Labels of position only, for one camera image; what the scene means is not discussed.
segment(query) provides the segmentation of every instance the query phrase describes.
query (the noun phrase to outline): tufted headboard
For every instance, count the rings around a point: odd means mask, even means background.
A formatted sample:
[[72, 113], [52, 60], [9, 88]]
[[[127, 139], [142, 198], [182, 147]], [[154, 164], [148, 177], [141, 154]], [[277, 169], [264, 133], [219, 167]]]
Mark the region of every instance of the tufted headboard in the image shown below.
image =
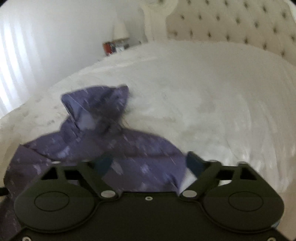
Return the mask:
[[248, 44], [296, 66], [296, 23], [284, 0], [158, 0], [142, 8], [148, 41]]

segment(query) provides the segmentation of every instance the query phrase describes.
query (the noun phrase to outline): purple jacket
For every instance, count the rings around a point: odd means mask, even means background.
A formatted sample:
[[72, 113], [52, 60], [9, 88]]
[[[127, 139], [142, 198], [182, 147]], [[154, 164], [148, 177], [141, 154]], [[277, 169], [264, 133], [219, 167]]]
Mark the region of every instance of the purple jacket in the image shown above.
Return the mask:
[[75, 165], [110, 152], [114, 160], [102, 179], [117, 192], [178, 192], [185, 156], [159, 136], [122, 128], [127, 99], [125, 85], [95, 86], [62, 96], [69, 117], [60, 131], [20, 145], [8, 166], [4, 185], [10, 195], [0, 204], [0, 240], [20, 231], [13, 202], [52, 161]]

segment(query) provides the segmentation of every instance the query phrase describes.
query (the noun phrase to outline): lamp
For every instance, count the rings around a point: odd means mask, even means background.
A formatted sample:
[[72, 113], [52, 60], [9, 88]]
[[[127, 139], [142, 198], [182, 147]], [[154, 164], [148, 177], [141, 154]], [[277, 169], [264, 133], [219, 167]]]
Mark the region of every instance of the lamp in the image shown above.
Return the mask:
[[122, 20], [117, 19], [113, 29], [113, 41], [120, 42], [129, 39], [129, 33]]

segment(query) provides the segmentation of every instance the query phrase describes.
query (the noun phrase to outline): white bedding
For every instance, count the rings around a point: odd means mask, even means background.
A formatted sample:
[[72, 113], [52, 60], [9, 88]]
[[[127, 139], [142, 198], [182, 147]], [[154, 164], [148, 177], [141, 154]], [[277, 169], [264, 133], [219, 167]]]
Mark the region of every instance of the white bedding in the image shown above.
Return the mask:
[[[296, 237], [296, 67], [248, 45], [149, 43], [65, 78], [0, 120], [1, 177], [19, 143], [59, 129], [62, 93], [119, 84], [131, 90], [125, 126], [204, 159], [249, 162], [285, 201], [280, 231]], [[193, 180], [188, 173], [183, 188]]]

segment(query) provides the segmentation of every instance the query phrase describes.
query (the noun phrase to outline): screw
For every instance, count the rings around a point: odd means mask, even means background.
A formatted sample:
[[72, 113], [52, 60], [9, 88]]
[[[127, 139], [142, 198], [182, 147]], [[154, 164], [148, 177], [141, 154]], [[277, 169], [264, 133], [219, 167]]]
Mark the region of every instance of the screw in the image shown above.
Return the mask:
[[193, 198], [197, 196], [197, 192], [193, 190], [186, 190], [182, 194], [184, 197], [187, 197], [187, 198]]
[[116, 193], [114, 191], [111, 190], [106, 190], [101, 192], [101, 196], [104, 198], [111, 198], [111, 197], [115, 197]]

